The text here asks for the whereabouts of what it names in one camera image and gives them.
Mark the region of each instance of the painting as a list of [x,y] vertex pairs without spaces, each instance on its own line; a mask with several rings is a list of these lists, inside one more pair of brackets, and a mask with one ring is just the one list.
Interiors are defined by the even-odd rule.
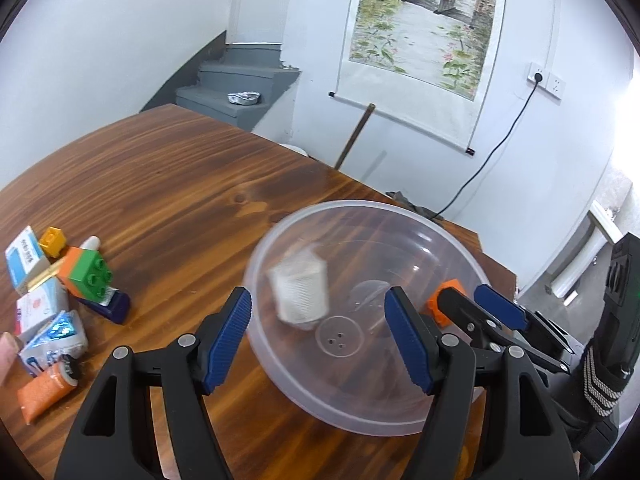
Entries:
[[497,0],[359,0],[348,60],[474,101],[492,44]]

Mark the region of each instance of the power cord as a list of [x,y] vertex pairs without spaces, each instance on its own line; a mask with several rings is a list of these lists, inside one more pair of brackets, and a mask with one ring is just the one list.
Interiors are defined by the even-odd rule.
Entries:
[[520,113],[516,117],[516,120],[513,121],[513,124],[511,125],[511,128],[509,128],[509,132],[506,134],[504,139],[501,140],[500,143],[498,143],[498,145],[494,149],[492,149],[491,153],[489,153],[489,156],[486,158],[486,160],[484,161],[482,166],[480,166],[480,169],[474,173],[474,176],[472,176],[469,180],[467,180],[464,183],[464,185],[456,193],[455,197],[453,197],[451,202],[449,202],[443,209],[441,209],[435,215],[433,215],[431,218],[429,218],[429,220],[433,220],[433,219],[437,218],[438,216],[440,216],[442,213],[444,213],[447,209],[449,209],[453,205],[453,203],[458,199],[460,194],[464,191],[465,187],[468,186],[469,184],[471,184],[473,182],[473,180],[475,179],[475,177],[478,176],[482,170],[484,170],[484,167],[489,163],[489,160],[491,159],[492,155],[498,150],[498,148],[500,148],[500,146],[502,146],[507,141],[507,139],[511,135],[513,129],[516,127],[516,124],[518,124],[518,121],[522,117],[522,114],[524,113],[524,110],[527,109],[527,105],[529,105],[529,101],[531,101],[531,98],[533,97],[533,94],[535,94],[536,89],[538,88],[538,85],[542,82],[542,74],[536,73],[536,75],[534,76],[534,79],[536,80],[536,83],[535,83],[535,85],[533,85],[533,90],[531,91],[531,94],[529,94],[529,97],[527,97],[527,101],[524,103],[524,106],[522,107],[522,110],[520,111]]

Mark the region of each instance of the white bottle cap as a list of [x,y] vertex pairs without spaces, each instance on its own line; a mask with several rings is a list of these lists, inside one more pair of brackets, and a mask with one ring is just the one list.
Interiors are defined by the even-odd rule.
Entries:
[[89,251],[97,251],[100,249],[100,238],[97,236],[89,236],[82,245],[80,245],[81,249],[87,249]]

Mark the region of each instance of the gray stairs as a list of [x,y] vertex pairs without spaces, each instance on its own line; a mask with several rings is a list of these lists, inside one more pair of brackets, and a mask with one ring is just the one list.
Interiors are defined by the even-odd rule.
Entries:
[[[175,103],[250,132],[299,75],[283,67],[279,45],[227,45],[221,60],[200,65],[196,86],[177,89]],[[260,92],[261,98],[253,106],[234,105],[230,92]]]

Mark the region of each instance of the wood grain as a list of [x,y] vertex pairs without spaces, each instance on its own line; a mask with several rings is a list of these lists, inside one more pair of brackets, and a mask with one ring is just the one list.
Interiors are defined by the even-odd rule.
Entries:
[[[15,397],[29,378],[14,365],[0,386],[0,416],[28,460],[53,477],[74,415],[113,348],[160,348],[193,331],[242,283],[268,229],[302,207],[348,198],[393,203],[323,164],[172,105],[76,140],[0,191],[0,246],[27,224],[37,233],[59,227],[71,244],[98,235],[114,286],[133,305],[124,326],[77,306],[90,342],[84,379],[31,426]],[[510,272],[480,263],[503,294],[513,291]],[[4,265],[0,294],[0,331],[11,331],[17,295]],[[160,390],[152,404],[164,473],[175,479]],[[271,383],[246,338],[206,405],[238,480],[396,479],[417,441],[351,434],[307,415]]]

